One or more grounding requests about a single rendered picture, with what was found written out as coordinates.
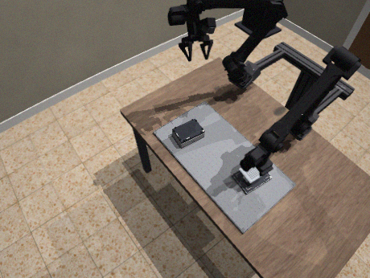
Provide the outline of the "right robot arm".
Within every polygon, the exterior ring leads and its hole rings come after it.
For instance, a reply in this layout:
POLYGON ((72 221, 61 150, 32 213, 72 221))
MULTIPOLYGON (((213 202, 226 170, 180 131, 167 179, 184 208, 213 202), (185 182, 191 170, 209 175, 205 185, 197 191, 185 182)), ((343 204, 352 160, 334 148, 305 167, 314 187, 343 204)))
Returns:
POLYGON ((285 5, 282 0, 187 0, 187 4, 173 6, 169 9, 168 22, 170 26, 184 25, 187 22, 189 35, 214 34, 216 18, 199 20, 199 15, 202 14, 202 11, 216 8, 268 11, 240 48, 226 56, 222 61, 224 70, 228 72, 228 78, 243 88, 253 78, 246 69, 243 69, 245 67, 244 62, 269 31, 282 18, 288 16, 285 5))

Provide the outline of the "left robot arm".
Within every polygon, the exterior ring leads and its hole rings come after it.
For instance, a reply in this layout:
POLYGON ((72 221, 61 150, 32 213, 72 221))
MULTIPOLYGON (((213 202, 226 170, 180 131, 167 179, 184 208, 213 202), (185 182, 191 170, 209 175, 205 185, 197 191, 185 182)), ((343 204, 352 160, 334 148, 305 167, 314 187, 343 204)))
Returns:
POLYGON ((345 47, 337 47, 335 45, 323 58, 323 62, 327 66, 321 76, 310 86, 283 118, 263 132, 256 149, 252 150, 245 156, 245 159, 240 161, 241 169, 248 172, 250 167, 254 168, 258 166, 260 168, 265 165, 268 160, 265 157, 268 157, 271 153, 276 153, 283 146, 282 142, 286 139, 290 130, 296 137, 302 139, 312 129, 312 126, 308 126, 315 120, 312 117, 315 109, 338 83, 341 77, 349 80, 362 65, 360 61, 361 59, 359 57, 357 58, 356 55, 345 49, 345 47))

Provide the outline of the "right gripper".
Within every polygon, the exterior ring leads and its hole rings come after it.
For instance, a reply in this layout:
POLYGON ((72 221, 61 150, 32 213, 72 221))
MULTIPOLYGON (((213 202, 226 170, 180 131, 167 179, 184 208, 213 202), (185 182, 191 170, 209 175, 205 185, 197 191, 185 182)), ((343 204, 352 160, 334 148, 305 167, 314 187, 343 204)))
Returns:
POLYGON ((189 35, 188 25, 187 25, 187 33, 188 33, 188 36, 182 38, 182 42, 179 43, 179 48, 181 49, 183 54, 187 57, 188 62, 191 62, 192 44, 195 41, 203 42, 200 44, 200 47, 203 52, 204 58, 207 60, 210 54, 210 50, 212 49, 213 39, 210 39, 209 35, 189 35), (205 47, 207 45, 208 45, 208 52, 206 54, 205 47), (188 48, 189 56, 185 50, 185 47, 188 48))

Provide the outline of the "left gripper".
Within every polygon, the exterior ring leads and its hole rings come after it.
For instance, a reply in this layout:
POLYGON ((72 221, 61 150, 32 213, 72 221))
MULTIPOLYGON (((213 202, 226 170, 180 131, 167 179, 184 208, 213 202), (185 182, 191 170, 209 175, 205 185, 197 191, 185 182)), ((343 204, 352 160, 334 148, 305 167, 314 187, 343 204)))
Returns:
MULTIPOLYGON (((253 149, 252 149, 253 150, 253 149)), ((250 150, 249 153, 252 151, 250 150)), ((249 153, 246 153, 245 156, 249 153)), ((265 165, 263 165, 262 167, 258 167, 256 166, 257 170, 260 172, 259 175, 260 176, 263 176, 265 174, 267 174, 268 172, 270 172, 271 170, 273 170, 273 163, 271 162, 271 160, 269 159, 269 157, 265 157, 265 158, 268 158, 267 162, 265 163, 265 165)))

